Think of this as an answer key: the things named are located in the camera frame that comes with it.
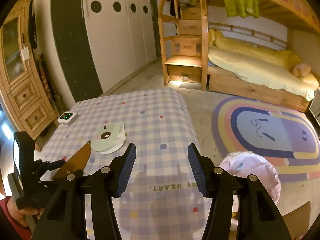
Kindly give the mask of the red sleeve forearm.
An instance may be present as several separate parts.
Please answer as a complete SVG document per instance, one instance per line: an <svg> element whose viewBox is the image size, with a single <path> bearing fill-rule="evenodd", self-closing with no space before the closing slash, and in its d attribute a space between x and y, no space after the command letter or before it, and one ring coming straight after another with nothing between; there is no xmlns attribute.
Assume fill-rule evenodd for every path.
<svg viewBox="0 0 320 240"><path fill-rule="evenodd" d="M14 220L8 211L8 201L11 196L1 200L1 233L4 233L4 238L8 239L30 239L31 231L29 228L24 228Z"/></svg>

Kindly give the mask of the left hand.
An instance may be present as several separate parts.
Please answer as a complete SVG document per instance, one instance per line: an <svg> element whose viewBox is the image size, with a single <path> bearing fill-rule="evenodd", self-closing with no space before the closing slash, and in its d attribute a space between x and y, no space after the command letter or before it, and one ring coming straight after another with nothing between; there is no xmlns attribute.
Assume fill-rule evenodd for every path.
<svg viewBox="0 0 320 240"><path fill-rule="evenodd" d="M13 197L10 197L7 202L7 210L11 218L23 228L28 227L27 221L25 220L27 215L36 215L37 219L40 219L44 212L44 208L37 209L35 207L27 207L26 209L19 210Z"/></svg>

